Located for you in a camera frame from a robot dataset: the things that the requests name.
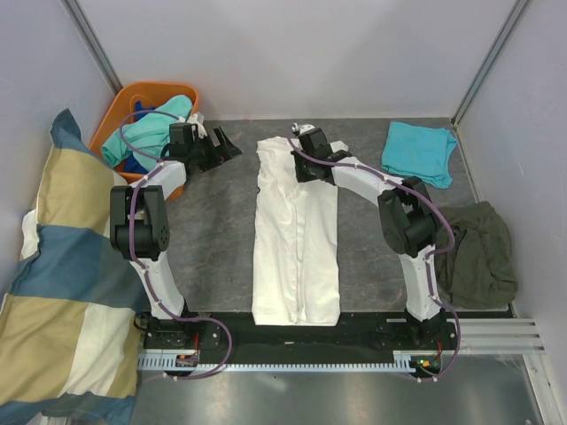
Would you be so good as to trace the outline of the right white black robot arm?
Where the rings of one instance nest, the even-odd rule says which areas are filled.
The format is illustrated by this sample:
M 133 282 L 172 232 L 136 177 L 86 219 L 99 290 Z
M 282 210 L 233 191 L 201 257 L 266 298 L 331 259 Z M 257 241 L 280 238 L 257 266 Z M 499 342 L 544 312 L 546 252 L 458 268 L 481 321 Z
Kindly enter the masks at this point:
M 402 179 L 367 166 L 348 149 L 330 143 L 322 129 L 294 123 L 290 142 L 299 182 L 322 181 L 348 189 L 370 201 L 379 214 L 383 237 L 399 255 L 406 284 L 406 310 L 413 317 L 405 328 L 408 342 L 423 349 L 438 337 L 433 321 L 442 308 L 433 275 L 433 255 L 441 213 L 424 183 Z

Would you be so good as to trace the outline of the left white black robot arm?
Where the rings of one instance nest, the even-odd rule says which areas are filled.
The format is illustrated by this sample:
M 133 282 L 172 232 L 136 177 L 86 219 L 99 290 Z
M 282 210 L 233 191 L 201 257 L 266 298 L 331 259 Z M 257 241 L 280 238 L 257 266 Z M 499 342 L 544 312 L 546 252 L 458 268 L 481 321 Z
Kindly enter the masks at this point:
M 181 319 L 185 300 L 167 260 L 166 200 L 185 185 L 190 174 L 216 168 L 242 151 L 221 127 L 214 128 L 216 142 L 201 135 L 197 124 L 177 122 L 170 126 L 169 134 L 170 143 L 149 173 L 129 185 L 112 188 L 110 241 L 138 272 L 151 303 L 151 316 L 171 320 L 164 327 L 164 338 L 175 348 L 184 348 L 195 333 L 193 325 Z

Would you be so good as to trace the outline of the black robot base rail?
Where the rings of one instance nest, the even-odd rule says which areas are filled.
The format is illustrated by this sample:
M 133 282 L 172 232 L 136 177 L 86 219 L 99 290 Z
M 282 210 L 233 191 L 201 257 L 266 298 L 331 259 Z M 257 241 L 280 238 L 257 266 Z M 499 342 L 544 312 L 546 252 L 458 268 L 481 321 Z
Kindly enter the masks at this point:
M 408 313 L 348 312 L 333 326 L 257 325 L 250 313 L 214 313 L 208 321 L 147 320 L 144 349 L 181 354 L 183 359 L 204 353 L 215 364 L 383 362 L 394 352 L 452 351 L 457 341 L 446 312 L 426 322 Z

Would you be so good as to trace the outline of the white t shirt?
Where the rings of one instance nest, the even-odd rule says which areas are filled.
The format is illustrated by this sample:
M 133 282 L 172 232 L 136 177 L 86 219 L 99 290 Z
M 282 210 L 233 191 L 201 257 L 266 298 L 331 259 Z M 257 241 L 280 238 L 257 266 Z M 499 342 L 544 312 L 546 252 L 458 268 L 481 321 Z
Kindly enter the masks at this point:
M 257 143 L 252 316 L 261 326 L 334 326 L 340 315 L 338 189 L 300 183 L 288 139 Z

